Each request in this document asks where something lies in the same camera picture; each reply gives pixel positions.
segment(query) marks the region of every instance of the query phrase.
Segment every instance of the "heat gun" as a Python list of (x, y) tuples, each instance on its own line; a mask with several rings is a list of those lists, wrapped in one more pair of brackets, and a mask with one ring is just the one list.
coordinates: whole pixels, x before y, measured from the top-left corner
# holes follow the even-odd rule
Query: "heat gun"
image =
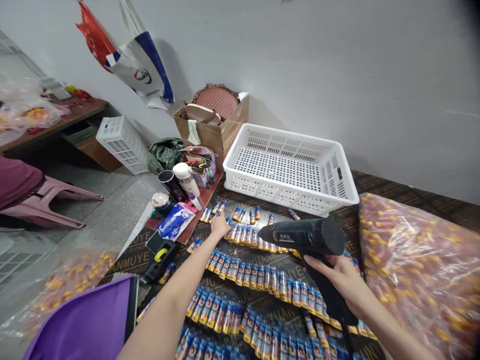
[(330, 280), (303, 260), (305, 255), (309, 255), (332, 267), (325, 256), (341, 255), (344, 252), (344, 234), (332, 219), (277, 222), (264, 226), (260, 230), (260, 237), (279, 247), (297, 250), (308, 274), (325, 300), (328, 315), (338, 320), (342, 328), (358, 325), (358, 319)]

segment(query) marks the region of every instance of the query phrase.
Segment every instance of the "concrete floor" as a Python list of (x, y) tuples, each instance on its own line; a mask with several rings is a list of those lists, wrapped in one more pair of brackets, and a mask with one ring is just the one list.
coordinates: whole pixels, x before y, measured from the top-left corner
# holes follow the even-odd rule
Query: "concrete floor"
[(41, 169), (52, 178), (106, 197), (103, 202), (82, 198), (78, 201), (58, 199), (52, 203), (52, 210), (88, 224), (81, 230), (62, 225), (36, 230), (59, 246), (92, 246), (120, 252), (152, 194), (162, 189), (154, 174), (147, 172), (133, 176), (125, 167), (108, 173), (56, 162)]

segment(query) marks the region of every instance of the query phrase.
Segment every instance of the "white plastic crate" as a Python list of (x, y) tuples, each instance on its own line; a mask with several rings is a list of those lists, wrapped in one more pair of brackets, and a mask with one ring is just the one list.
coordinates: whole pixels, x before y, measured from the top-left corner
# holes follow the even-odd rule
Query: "white plastic crate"
[(56, 248), (57, 245), (39, 233), (0, 233), (0, 294), (9, 283)]
[(324, 218), (359, 202), (336, 141), (246, 123), (223, 169), (227, 189)]
[(133, 175), (149, 171), (149, 152), (125, 116), (104, 117), (96, 139)]

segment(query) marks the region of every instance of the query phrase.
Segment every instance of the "white tote bag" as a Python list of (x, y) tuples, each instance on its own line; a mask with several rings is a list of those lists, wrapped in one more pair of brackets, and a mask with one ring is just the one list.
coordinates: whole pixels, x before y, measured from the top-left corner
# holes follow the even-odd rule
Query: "white tote bag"
[(166, 110), (165, 102), (174, 103), (175, 99), (157, 48), (150, 33), (144, 31), (130, 0), (120, 0), (120, 9), (131, 40), (107, 55), (105, 66), (149, 108)]

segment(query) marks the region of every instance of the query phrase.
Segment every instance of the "logo on tote bag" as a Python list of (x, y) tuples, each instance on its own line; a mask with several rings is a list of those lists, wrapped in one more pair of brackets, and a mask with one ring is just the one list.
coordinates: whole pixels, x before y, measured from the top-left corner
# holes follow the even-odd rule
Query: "logo on tote bag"
[(152, 83), (152, 78), (150, 77), (149, 72), (147, 69), (138, 69), (135, 71), (135, 79), (137, 79), (139, 82), (142, 82), (144, 84), (151, 84)]

